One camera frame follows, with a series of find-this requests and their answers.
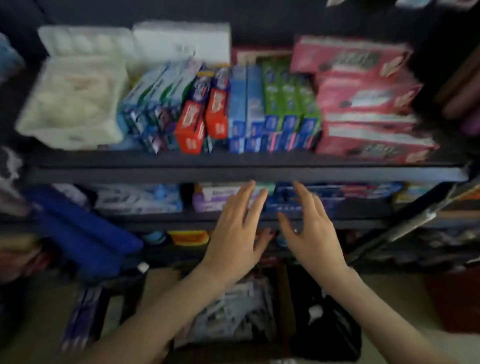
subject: beige floor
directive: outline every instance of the beige floor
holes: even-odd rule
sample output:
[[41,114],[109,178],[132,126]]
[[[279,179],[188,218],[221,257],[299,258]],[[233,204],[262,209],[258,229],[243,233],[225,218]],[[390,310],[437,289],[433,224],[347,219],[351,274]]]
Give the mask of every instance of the beige floor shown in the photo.
[[[363,279],[440,350],[460,364],[480,363],[480,336],[442,332],[420,276],[364,276]],[[57,347],[75,300],[77,286],[40,278],[33,287],[28,319],[12,344],[0,352],[2,364],[59,362]],[[64,357],[60,362],[67,363],[72,359]],[[381,364],[385,361],[364,338],[359,363]]]

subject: hand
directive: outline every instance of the hand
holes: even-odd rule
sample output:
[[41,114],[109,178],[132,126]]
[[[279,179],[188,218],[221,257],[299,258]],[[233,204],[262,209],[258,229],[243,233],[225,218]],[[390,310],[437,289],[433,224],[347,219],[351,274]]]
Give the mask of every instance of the hand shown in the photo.
[[268,196],[263,189],[250,206],[255,181],[243,185],[223,207],[215,231],[200,266],[226,285],[243,278],[260,260],[271,240],[265,229],[254,244],[258,219]]
[[294,182],[293,186],[302,205],[303,231],[296,234],[287,217],[281,213],[278,214],[280,228],[300,264],[328,291],[344,277],[345,272],[349,272],[349,268],[320,198],[310,193],[303,184]]

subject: red toothpaste box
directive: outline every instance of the red toothpaste box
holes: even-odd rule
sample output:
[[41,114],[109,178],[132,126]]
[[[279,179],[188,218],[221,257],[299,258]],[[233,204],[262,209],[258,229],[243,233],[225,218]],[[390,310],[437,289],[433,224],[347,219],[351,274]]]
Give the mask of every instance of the red toothpaste box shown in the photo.
[[385,114],[378,112],[344,112],[344,113],[325,113],[323,123],[329,123],[332,126],[343,124],[369,126],[378,131],[391,133],[408,133],[419,122],[415,114]]
[[214,139],[226,139],[228,131],[228,94],[213,88],[205,111],[208,135]]
[[406,63],[407,44],[377,43],[329,36],[301,36],[293,48],[291,72],[389,77]]
[[323,112],[406,110],[423,86],[408,70],[401,70],[395,78],[377,79],[319,73],[315,84]]
[[323,128],[323,137],[315,151],[317,154],[416,163],[424,161],[432,150],[438,148],[430,137],[379,132],[362,125],[325,123]]
[[200,154],[205,138],[203,107],[193,101],[187,101],[175,127],[175,137],[184,153]]

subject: stack of pink boxes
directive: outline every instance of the stack of pink boxes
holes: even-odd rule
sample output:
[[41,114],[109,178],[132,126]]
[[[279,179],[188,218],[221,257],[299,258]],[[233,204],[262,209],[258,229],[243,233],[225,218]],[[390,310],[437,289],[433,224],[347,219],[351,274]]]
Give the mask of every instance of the stack of pink boxes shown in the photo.
[[314,75],[323,113],[316,153],[397,163],[423,161],[438,148],[425,133],[414,133],[418,118],[411,102],[422,88],[405,67],[406,44],[301,36],[291,72]]

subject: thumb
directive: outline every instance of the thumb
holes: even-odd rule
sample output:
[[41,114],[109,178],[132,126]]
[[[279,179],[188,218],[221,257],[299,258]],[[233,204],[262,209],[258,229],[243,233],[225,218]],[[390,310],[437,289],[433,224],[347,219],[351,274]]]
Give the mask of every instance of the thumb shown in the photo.
[[258,259],[260,259],[260,257],[264,253],[270,240],[272,240],[272,235],[270,235],[270,232],[270,229],[264,229],[260,234],[257,242],[255,243],[254,252],[257,255]]
[[282,230],[282,234],[283,236],[285,236],[288,245],[295,244],[295,242],[297,241],[297,235],[293,230],[292,226],[290,225],[290,221],[281,212],[277,214],[277,217],[278,222],[280,223],[280,230]]

